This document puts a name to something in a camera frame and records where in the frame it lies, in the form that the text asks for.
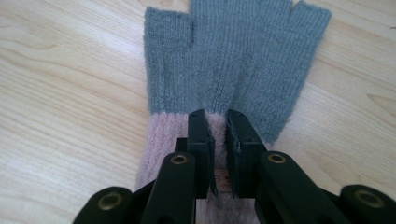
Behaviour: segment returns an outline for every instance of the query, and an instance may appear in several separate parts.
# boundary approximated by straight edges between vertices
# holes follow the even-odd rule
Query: clamp jaw
[[[233,196],[255,199],[260,223],[396,223],[396,202],[362,185],[340,196],[321,189],[287,154],[267,151],[247,117],[227,113],[227,167]],[[214,139],[205,111],[189,115],[188,138],[163,159],[157,179],[132,193],[119,187],[95,193],[74,224],[195,223],[195,200],[217,195]]]

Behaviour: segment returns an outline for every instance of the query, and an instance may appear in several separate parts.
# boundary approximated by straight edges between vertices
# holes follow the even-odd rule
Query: metal ring
[[[359,202],[373,208],[380,208],[384,206],[384,201],[372,192],[365,189],[358,189],[355,191],[355,197]]]
[[[98,207],[102,210],[110,210],[119,206],[121,202],[122,196],[116,191],[111,191],[99,200]]]
[[[171,162],[176,165],[186,163],[188,160],[189,160],[189,158],[187,158],[181,154],[175,155],[171,158]]]
[[[268,160],[274,163],[284,163],[286,161],[286,159],[282,155],[277,153],[269,155]]]

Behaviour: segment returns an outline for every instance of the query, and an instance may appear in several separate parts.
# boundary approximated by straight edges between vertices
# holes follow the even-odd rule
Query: knitted glove
[[[249,36],[244,75],[232,108],[247,115],[259,136],[273,144],[304,85],[316,47],[331,17],[327,9],[300,1],[260,1],[259,30]]]
[[[158,62],[150,63],[150,49],[148,48],[150,42],[150,35],[148,35],[149,25],[151,22],[149,20],[149,11],[147,13],[147,24],[146,24],[146,51],[147,51],[147,60],[148,60],[148,83],[151,83],[151,89],[149,89],[150,95],[150,104],[152,105],[154,102],[159,101],[163,104],[163,107],[159,111],[166,111],[166,108],[169,107],[169,104],[183,104],[182,101],[177,102],[176,95],[172,97],[172,94],[177,93],[173,90],[175,86],[172,85],[172,82],[175,82],[174,85],[177,86],[177,83],[183,83],[187,85],[191,85],[187,82],[195,83],[195,81],[200,77],[204,77],[204,79],[198,79],[199,84],[201,84],[200,90],[204,90],[204,92],[197,91],[200,97],[203,96],[204,107],[210,113],[208,115],[209,125],[212,127],[212,131],[217,137],[217,159],[216,163],[218,167],[225,167],[225,157],[224,157],[224,148],[223,144],[223,132],[225,129],[224,125],[224,112],[229,107],[230,100],[232,99],[234,88],[236,87],[237,81],[242,82],[239,84],[238,93],[234,97],[233,106],[236,109],[241,110],[244,113],[247,113],[246,110],[253,107],[253,104],[244,104],[243,101],[246,99],[251,100],[251,96],[248,95],[249,92],[245,91],[245,89],[251,88],[251,81],[248,79],[251,78],[251,74],[255,74],[252,72],[255,70],[260,63],[267,63],[267,61],[250,61],[256,55],[260,55],[254,51],[255,47],[260,47],[264,50],[263,43],[266,43],[266,36],[268,36],[268,32],[270,31],[269,36],[272,36],[272,33],[276,33],[278,30],[284,29],[282,25],[285,25],[286,22],[278,23],[276,22],[278,18],[287,18],[290,14],[291,2],[286,2],[285,0],[280,0],[276,3],[274,0],[272,1],[197,1],[192,0],[191,2],[191,15],[194,21],[194,44],[190,48],[186,48],[189,45],[188,41],[181,41],[182,43],[186,43],[182,45],[179,53],[169,54],[168,51],[164,50],[164,46],[174,46],[169,45],[168,37],[172,37],[171,39],[178,39],[180,34],[185,34],[183,31],[178,31],[176,28],[190,30],[190,28],[186,28],[184,26],[180,26],[178,22],[173,22],[174,18],[177,20],[185,19],[190,22],[190,19],[187,15],[183,15],[180,13],[172,13],[169,14],[164,13],[166,15],[166,22],[161,23],[163,19],[154,20],[157,24],[164,25],[165,28],[157,27],[154,33],[160,33],[162,35],[158,35],[157,41],[154,41],[156,44],[151,45],[154,48],[158,48],[156,52],[162,52],[161,57],[156,57],[156,53],[154,57],[151,57],[151,60],[155,61],[153,58],[157,58]],[[276,14],[271,12],[272,10],[276,12],[281,12],[281,14]],[[156,72],[152,71],[151,65],[155,67],[155,64],[159,64],[160,69],[157,71],[162,71],[164,74],[170,75],[169,78],[167,76],[160,76],[160,79],[151,80],[150,76],[155,77]],[[175,77],[183,78],[184,81],[178,82],[174,81]],[[158,82],[166,82],[167,80],[172,80],[166,85],[159,84]],[[160,88],[158,91],[155,91],[153,88],[158,85]],[[190,90],[187,94],[185,94],[186,99],[190,99],[190,102],[197,102],[197,99],[194,97],[193,85],[190,86]],[[166,101],[168,97],[163,97],[167,93],[170,92],[172,100]],[[190,112],[195,110],[192,109],[198,104],[192,104],[193,106],[189,107]],[[156,110],[151,108],[151,112],[154,111],[154,115],[156,115]],[[172,133],[178,134],[165,134],[164,137],[160,137],[158,139],[157,144],[151,144],[150,139],[153,137],[161,136],[163,134],[163,127],[167,125],[163,125],[167,123],[163,122],[160,126],[158,122],[151,122],[148,133],[148,148],[145,152],[143,165],[140,169],[138,176],[148,176],[148,179],[139,178],[138,177],[138,185],[139,181],[143,181],[148,183],[151,179],[154,179],[163,156],[167,153],[173,151],[174,143],[176,141],[176,137],[185,136],[187,133],[187,115],[186,110],[182,111],[184,116],[181,119],[180,125],[174,125],[170,130]],[[257,113],[255,109],[249,110],[254,113]],[[254,113],[247,113],[248,117],[251,118],[251,115]],[[213,197],[209,195],[209,199],[203,202],[197,202],[197,220],[198,223],[203,221],[202,223],[253,223],[257,222],[255,218],[254,210],[252,209],[252,204],[247,202],[246,200],[232,200],[229,194],[220,194],[219,199],[214,200]]]

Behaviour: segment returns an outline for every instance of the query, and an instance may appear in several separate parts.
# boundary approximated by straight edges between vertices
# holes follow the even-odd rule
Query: light wood surface
[[[396,199],[396,2],[308,2],[333,16],[274,149],[331,192]],[[188,1],[0,2],[0,223],[71,223],[96,191],[134,187],[147,6]]]

